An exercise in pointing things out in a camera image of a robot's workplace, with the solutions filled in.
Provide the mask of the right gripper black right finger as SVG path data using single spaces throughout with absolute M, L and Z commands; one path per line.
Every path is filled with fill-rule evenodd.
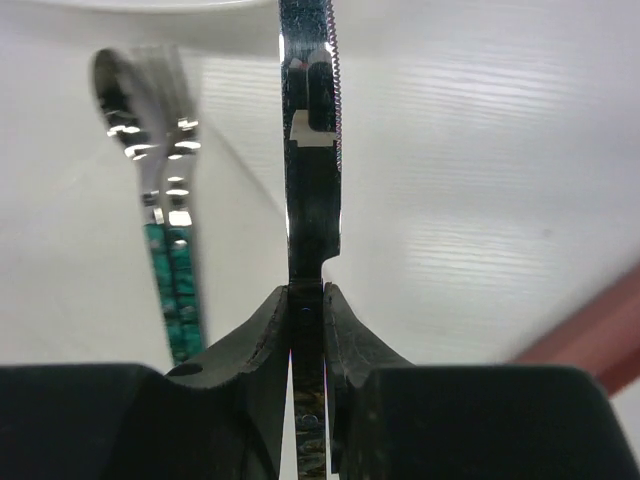
M 331 469 L 342 479 L 635 479 L 602 388 L 550 365 L 415 365 L 323 298 Z

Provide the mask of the dark handled steak knife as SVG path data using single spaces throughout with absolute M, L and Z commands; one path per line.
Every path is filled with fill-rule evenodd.
M 280 64 L 297 475 L 327 476 L 322 268 L 340 253 L 342 119 L 334 7 L 281 1 Z

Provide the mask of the green handled spoon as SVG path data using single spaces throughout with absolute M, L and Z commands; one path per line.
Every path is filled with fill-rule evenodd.
M 116 139 L 137 175 L 138 199 L 163 327 L 173 365 L 186 359 L 168 253 L 161 188 L 167 126 L 161 105 L 141 69 L 110 48 L 93 57 L 93 90 L 107 136 Z

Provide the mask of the green handled fork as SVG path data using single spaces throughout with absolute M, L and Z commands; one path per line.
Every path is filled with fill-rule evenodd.
M 172 362 L 179 365 L 205 349 L 206 327 L 197 272 L 194 176 L 201 148 L 194 96 L 174 46 L 133 50 L 164 113 L 168 140 L 160 172 L 163 223 L 145 228 Z

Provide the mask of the white paper napkin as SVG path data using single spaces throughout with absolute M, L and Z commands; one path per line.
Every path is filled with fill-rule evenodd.
M 284 221 L 212 135 L 197 181 L 209 334 L 286 278 Z M 89 97 L 87 63 L 1 78 L 1 361 L 171 366 L 135 173 Z

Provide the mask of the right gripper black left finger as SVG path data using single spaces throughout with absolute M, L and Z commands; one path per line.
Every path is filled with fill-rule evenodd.
M 205 352 L 160 373 L 139 364 L 1 371 L 5 479 L 274 479 L 289 361 L 275 289 Z

